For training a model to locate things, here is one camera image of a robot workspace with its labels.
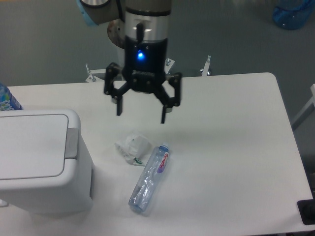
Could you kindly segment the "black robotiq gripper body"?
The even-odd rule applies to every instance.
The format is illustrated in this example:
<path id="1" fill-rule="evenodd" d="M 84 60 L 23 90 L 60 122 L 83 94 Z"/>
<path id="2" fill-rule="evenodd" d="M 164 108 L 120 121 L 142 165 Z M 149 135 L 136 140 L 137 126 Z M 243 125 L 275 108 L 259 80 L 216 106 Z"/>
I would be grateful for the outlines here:
<path id="1" fill-rule="evenodd" d="M 154 93 L 165 81 L 167 39 L 141 41 L 125 37 L 125 64 L 122 74 L 128 87 L 137 92 Z"/>

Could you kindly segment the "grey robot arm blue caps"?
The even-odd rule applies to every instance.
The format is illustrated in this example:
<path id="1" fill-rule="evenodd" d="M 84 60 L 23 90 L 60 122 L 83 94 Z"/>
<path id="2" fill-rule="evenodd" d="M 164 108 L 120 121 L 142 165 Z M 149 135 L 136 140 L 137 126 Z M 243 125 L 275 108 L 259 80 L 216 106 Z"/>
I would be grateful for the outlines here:
<path id="1" fill-rule="evenodd" d="M 182 74 L 168 75 L 164 67 L 168 43 L 170 0 L 79 0 L 77 5 L 87 25 L 114 20 L 123 23 L 124 65 L 106 67 L 104 94 L 123 111 L 128 90 L 154 94 L 162 104 L 161 122 L 181 104 Z"/>

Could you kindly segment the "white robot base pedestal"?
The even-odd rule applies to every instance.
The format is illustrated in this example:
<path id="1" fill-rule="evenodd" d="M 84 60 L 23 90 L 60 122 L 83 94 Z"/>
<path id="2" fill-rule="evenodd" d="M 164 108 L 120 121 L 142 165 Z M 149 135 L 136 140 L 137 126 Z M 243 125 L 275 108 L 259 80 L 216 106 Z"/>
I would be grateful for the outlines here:
<path id="1" fill-rule="evenodd" d="M 125 23 L 121 19 L 110 21 L 107 34 L 118 55 L 118 61 L 115 63 L 123 68 L 125 65 Z"/>

